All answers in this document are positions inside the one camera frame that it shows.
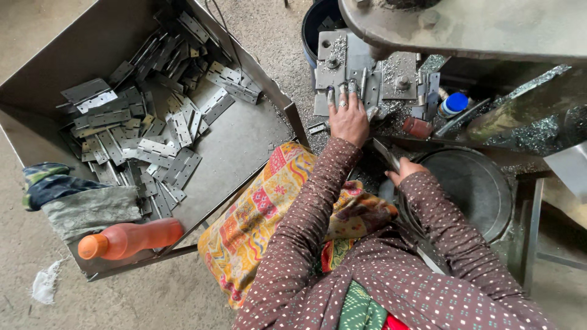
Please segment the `polka dot clothing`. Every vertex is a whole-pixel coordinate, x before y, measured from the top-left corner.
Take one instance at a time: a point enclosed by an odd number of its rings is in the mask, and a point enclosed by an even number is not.
[[[430,173],[412,174],[400,189],[451,276],[429,269],[393,223],[357,242],[332,272],[310,276],[332,206],[361,155],[329,140],[269,240],[233,329],[338,329],[352,280],[410,329],[555,329]]]

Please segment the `sleeve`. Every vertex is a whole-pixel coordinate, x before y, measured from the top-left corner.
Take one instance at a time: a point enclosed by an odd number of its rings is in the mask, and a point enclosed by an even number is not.
[[[451,275],[473,283],[512,312],[528,328],[555,329],[541,309],[527,298],[481,234],[448,200],[438,180],[428,172],[405,178],[400,189],[420,219],[430,241],[448,261]]]
[[[308,181],[269,240],[233,329],[271,326],[288,302],[307,286],[333,205],[361,156],[360,149],[350,142],[330,138]]]

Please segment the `blue cloth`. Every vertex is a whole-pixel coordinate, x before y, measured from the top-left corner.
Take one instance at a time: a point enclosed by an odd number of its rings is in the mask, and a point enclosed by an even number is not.
[[[81,191],[111,187],[95,181],[72,177],[73,168],[60,163],[44,162],[25,167],[22,173],[27,189],[22,205],[27,211],[39,211],[46,203]]]

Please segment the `gray rag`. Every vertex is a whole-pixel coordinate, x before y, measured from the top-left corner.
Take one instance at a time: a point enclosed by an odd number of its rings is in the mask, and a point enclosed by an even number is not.
[[[137,187],[109,187],[58,198],[41,207],[65,244],[113,224],[141,219]]]

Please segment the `dusty floor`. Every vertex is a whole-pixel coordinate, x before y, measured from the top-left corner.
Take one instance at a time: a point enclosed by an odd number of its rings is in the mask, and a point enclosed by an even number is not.
[[[218,1],[232,33],[256,54],[268,74],[305,114],[312,111],[301,21],[311,0]],[[82,13],[94,0],[0,0],[0,82]],[[189,254],[140,270],[86,283],[73,260],[61,267],[54,305],[28,296],[42,267],[65,246],[42,213],[21,207],[20,165],[0,135],[0,328],[2,329],[228,329],[234,312],[212,276]],[[546,261],[535,266],[533,296],[561,329],[587,321],[587,273]]]

